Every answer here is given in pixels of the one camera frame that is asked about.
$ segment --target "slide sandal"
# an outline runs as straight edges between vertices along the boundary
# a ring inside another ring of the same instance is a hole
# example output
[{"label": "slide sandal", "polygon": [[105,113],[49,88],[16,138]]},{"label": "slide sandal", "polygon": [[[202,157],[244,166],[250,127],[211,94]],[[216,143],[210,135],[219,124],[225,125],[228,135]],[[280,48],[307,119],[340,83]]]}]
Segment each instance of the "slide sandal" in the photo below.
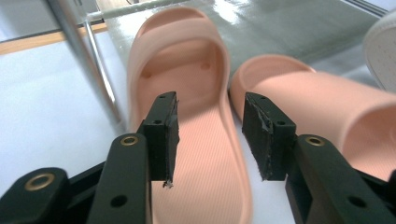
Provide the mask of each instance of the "slide sandal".
[{"label": "slide sandal", "polygon": [[189,7],[161,11],[138,31],[128,63],[131,131],[157,95],[176,91],[180,142],[174,186],[152,182],[154,223],[249,223],[248,173],[227,96],[228,52]]},{"label": "slide sandal", "polygon": [[230,94],[239,118],[246,91],[270,98],[297,134],[332,141],[354,168],[384,180],[396,169],[396,95],[278,55],[250,59],[235,72]]}]

